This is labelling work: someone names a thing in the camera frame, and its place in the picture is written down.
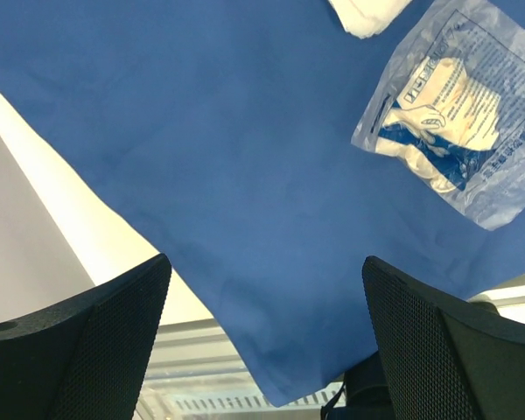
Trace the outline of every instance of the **clear plastic package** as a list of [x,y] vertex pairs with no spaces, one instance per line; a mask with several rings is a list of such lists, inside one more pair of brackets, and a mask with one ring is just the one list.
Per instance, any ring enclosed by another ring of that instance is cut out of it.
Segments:
[[525,31],[487,0],[436,0],[353,133],[485,229],[525,208]]

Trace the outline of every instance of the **sealed package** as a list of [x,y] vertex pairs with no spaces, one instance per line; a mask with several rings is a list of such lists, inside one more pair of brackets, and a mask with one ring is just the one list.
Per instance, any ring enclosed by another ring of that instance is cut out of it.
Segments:
[[525,31],[487,0],[437,0],[396,48],[352,143],[401,159],[486,229],[525,208]]

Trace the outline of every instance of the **blue item in package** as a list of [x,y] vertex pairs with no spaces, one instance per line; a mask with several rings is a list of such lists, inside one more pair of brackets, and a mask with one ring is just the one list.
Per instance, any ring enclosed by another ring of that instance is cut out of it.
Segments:
[[487,0],[437,0],[353,134],[483,228],[525,207],[525,30]]

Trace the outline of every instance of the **plastic bag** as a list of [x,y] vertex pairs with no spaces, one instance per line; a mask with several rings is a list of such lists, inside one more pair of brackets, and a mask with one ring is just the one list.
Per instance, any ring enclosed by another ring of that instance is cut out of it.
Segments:
[[352,143],[400,158],[483,228],[508,224],[525,208],[525,31],[486,0],[436,0]]

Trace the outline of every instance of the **white item in package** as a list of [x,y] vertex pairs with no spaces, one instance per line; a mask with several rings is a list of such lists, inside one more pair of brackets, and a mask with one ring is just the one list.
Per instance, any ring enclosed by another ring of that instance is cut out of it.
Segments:
[[381,33],[410,0],[329,0],[346,32],[359,38]]
[[485,229],[525,208],[525,31],[487,0],[437,0],[396,48],[352,143],[401,159]]

